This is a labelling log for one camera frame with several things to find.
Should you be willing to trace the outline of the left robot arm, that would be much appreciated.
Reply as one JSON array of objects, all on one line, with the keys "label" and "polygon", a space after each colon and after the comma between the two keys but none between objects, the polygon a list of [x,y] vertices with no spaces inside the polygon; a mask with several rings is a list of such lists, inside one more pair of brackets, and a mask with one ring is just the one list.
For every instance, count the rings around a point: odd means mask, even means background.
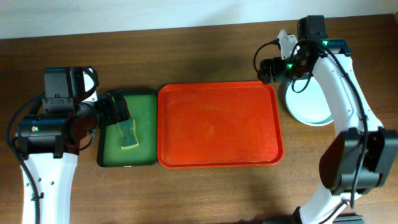
[{"label": "left robot arm", "polygon": [[130,114],[122,94],[96,94],[98,74],[91,66],[46,68],[44,82],[10,141],[24,182],[22,222],[69,223],[81,140]]}]

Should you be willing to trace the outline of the light blue plate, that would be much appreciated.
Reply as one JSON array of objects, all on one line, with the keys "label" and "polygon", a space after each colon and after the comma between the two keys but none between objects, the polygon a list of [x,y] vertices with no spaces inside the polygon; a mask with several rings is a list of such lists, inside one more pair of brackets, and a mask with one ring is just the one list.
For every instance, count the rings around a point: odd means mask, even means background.
[{"label": "light blue plate", "polygon": [[309,126],[325,126],[333,122],[328,103],[319,83],[311,78],[290,82],[285,91],[285,104],[290,114]]}]

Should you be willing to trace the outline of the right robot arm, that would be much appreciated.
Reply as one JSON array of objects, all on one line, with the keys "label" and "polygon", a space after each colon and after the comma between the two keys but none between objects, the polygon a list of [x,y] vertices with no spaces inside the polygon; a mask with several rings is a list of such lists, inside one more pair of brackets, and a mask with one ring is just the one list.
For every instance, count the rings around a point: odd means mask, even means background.
[{"label": "right robot arm", "polygon": [[362,223],[362,216],[343,210],[384,185],[397,155],[397,131],[385,129],[369,107],[346,41],[329,38],[322,15],[299,19],[296,35],[282,30],[273,44],[280,57],[254,62],[258,79],[265,84],[316,80],[336,133],[320,159],[320,186],[285,222]]}]

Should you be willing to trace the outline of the green yellow sponge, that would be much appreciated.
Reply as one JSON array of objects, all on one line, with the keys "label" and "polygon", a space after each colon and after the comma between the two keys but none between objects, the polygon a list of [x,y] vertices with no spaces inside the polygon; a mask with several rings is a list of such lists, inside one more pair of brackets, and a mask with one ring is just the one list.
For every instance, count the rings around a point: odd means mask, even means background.
[{"label": "green yellow sponge", "polygon": [[136,121],[134,119],[118,123],[118,128],[121,135],[122,150],[133,149],[139,146],[136,134]]}]

